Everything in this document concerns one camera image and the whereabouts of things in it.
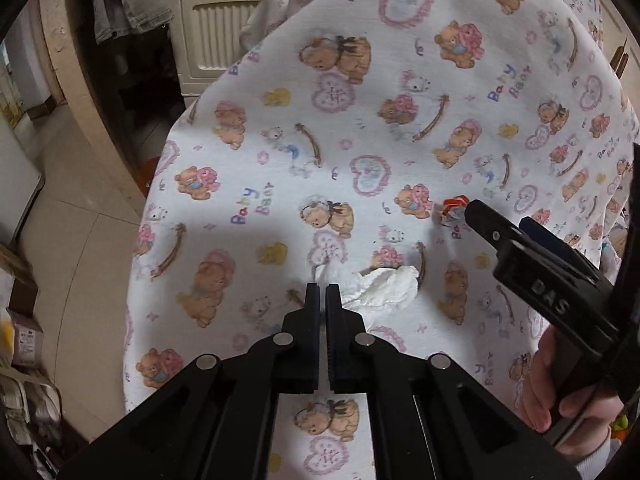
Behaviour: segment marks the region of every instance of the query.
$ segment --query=tiled floor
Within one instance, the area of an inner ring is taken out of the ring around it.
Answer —
[[[166,141],[169,130],[184,111],[184,105],[180,102],[167,111],[167,117],[149,119],[145,124],[134,127],[131,142],[136,150],[138,162],[142,165],[150,158],[159,156]],[[130,112],[130,123],[134,123],[134,114]]]
[[[26,151],[46,183],[20,248],[40,289],[34,316],[45,333],[45,371],[60,388],[67,420],[91,440],[124,415],[127,282],[140,218],[100,167],[68,107],[34,126]],[[141,145],[150,138],[151,131]]]

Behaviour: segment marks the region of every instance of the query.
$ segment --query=metal screw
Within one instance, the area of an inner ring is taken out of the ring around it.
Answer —
[[[360,332],[356,334],[356,343],[362,346],[371,346],[376,342],[376,336],[367,334],[366,332]]]
[[[430,359],[431,366],[439,370],[446,370],[451,366],[451,359],[444,354],[436,354]]]
[[[289,332],[278,332],[273,336],[273,342],[278,346],[288,346],[293,343],[293,336]]]
[[[200,370],[211,370],[217,363],[216,356],[211,354],[204,354],[196,359],[196,366]]]

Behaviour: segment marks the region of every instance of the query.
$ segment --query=white tissue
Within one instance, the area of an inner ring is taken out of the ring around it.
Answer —
[[[359,313],[365,329],[383,314],[401,310],[418,295],[418,270],[414,266],[398,269],[375,269],[362,276],[345,264],[331,260],[316,269],[316,282],[324,288],[330,283],[340,286],[342,306]]]

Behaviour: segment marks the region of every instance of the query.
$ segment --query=white cabinet door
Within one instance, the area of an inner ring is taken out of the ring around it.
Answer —
[[[602,43],[604,54],[611,60],[616,49],[625,43],[625,52],[629,54],[629,61],[620,78],[622,87],[629,97],[629,101],[636,113],[640,113],[640,48],[633,34],[626,26],[625,20],[613,5],[611,0],[600,0],[602,6],[602,24],[604,27]]]
[[[257,0],[169,0],[180,88],[198,96],[244,55],[240,30]]]

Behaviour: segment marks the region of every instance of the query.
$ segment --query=finger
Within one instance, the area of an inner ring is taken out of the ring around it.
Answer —
[[[524,383],[524,393],[522,394],[522,402],[524,403],[529,420],[533,423],[533,427],[538,433],[543,433],[551,425],[551,414],[540,404],[540,401],[533,392],[530,378],[527,377]]]
[[[584,418],[599,418],[607,424],[614,421],[624,408],[624,404],[618,396],[596,395],[589,407],[584,410]]]
[[[520,417],[520,420],[524,422],[527,426],[529,426],[532,430],[536,429],[533,427],[533,423],[529,418],[529,415],[527,415],[527,410],[524,407],[524,402],[521,402],[518,407],[518,416]]]
[[[538,352],[545,366],[549,368],[556,357],[556,329],[553,325],[549,325],[540,338]]]
[[[622,401],[618,396],[611,395],[609,392],[602,389],[599,389],[595,394],[593,394],[595,389],[596,385],[594,384],[593,386],[588,386],[587,388],[583,388],[566,396],[560,402],[560,415],[567,416],[569,418],[576,416],[585,403],[589,402],[591,396],[593,396],[590,404],[584,410],[582,417],[594,417],[606,420],[607,422],[614,420],[620,411],[622,411]]]
[[[567,395],[560,401],[560,405],[558,406],[560,415],[569,418],[576,416],[593,395],[595,389],[596,384],[592,384],[591,386],[587,386],[586,388]]]
[[[596,451],[608,436],[609,428],[606,422],[597,418],[588,418],[558,446],[558,451],[563,455],[581,459]]]
[[[556,403],[556,387],[551,378],[551,373],[549,373],[549,368],[545,364],[544,354],[540,350],[533,356],[530,382],[533,393],[538,398],[542,408],[550,410]]]

